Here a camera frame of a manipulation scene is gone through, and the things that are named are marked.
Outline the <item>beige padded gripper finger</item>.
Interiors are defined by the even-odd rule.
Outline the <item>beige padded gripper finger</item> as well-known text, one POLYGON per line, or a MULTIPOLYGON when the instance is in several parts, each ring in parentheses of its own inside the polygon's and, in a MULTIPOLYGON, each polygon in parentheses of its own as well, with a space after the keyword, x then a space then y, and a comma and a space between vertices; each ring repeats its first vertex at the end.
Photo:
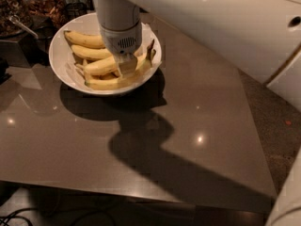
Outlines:
POLYGON ((135 72, 137 57, 134 54, 114 55, 114 59, 121 76, 128 76, 135 72))

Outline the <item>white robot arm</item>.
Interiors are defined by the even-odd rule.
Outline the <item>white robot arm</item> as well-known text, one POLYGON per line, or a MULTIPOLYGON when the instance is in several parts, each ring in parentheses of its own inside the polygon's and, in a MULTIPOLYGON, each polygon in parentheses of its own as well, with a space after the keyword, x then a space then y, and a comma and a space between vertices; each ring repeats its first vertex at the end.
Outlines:
POLYGON ((300 0, 95 0, 104 39, 122 37, 127 3, 179 29, 301 109, 300 0))

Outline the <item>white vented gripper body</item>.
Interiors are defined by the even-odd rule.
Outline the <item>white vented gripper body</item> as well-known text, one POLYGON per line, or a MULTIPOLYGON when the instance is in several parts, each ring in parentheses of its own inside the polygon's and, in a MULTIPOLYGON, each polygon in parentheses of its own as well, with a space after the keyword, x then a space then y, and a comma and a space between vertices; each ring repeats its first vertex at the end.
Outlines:
POLYGON ((142 44, 142 24, 138 22, 125 30, 112 30, 100 26, 105 47, 113 56, 133 54, 142 44))

